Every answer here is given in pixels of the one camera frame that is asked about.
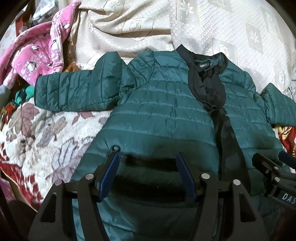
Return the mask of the teal quilted puffer jacket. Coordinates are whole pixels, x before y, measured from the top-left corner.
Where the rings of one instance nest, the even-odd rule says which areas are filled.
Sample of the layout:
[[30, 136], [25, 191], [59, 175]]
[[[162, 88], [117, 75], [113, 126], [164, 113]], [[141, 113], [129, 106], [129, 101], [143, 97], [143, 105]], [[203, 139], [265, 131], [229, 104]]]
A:
[[197, 207], [186, 204], [179, 152], [214, 177], [235, 170], [267, 232], [275, 230], [280, 207], [264, 198], [252, 157], [278, 160], [282, 144], [273, 127], [295, 126], [295, 102], [273, 84], [257, 92], [251, 76], [223, 53], [179, 46], [125, 63], [108, 52], [93, 70], [40, 76], [34, 101], [54, 112], [110, 111], [72, 175], [78, 181], [118, 152], [111, 191], [98, 205], [110, 240], [189, 237]]

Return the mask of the red cream patterned cloth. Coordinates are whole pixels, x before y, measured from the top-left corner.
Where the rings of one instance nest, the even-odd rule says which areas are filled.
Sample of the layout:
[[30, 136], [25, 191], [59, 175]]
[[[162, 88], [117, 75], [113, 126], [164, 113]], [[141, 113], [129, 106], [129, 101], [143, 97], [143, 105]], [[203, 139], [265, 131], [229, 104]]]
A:
[[295, 126], [279, 126], [276, 125], [275, 129], [279, 135], [279, 139], [286, 151], [293, 157], [295, 157]]

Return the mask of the white floral leaf blanket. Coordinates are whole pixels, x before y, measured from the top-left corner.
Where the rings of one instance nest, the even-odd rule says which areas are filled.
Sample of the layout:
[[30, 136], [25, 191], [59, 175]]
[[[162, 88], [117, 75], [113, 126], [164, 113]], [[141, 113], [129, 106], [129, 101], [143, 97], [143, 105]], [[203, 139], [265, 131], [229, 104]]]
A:
[[69, 182], [83, 154], [110, 113], [60, 112], [38, 108], [30, 99], [1, 130], [1, 172], [16, 197], [39, 209], [53, 182]]

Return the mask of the green garment piece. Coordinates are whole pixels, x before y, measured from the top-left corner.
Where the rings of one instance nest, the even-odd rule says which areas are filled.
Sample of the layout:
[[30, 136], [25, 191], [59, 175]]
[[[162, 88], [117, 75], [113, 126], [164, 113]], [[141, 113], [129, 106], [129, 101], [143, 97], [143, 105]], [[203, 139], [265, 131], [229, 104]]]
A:
[[34, 90], [35, 88], [32, 85], [30, 85], [17, 91], [15, 99], [12, 101], [12, 104], [14, 106], [19, 106], [27, 100], [31, 99], [34, 96]]

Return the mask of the cream embossed bedspread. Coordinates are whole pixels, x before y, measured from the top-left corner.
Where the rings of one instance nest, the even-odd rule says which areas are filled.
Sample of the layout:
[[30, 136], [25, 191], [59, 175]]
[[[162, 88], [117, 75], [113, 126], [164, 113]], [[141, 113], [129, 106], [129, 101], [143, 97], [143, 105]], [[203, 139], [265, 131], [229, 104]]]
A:
[[179, 45], [197, 54], [224, 53], [261, 91], [295, 89], [295, 38], [266, 1], [81, 1], [68, 39], [66, 64], [91, 69], [106, 52], [128, 62], [146, 49]]

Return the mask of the pink penguin fleece blanket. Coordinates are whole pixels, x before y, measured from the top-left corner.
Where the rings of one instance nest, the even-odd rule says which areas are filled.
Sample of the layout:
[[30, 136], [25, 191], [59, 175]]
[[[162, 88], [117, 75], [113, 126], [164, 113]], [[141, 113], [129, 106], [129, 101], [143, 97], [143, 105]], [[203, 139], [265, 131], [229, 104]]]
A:
[[2, 85], [12, 89], [20, 76], [34, 86], [39, 76], [63, 70], [63, 43], [80, 4], [81, 1], [71, 1], [50, 22], [38, 24], [19, 34], [1, 57]]

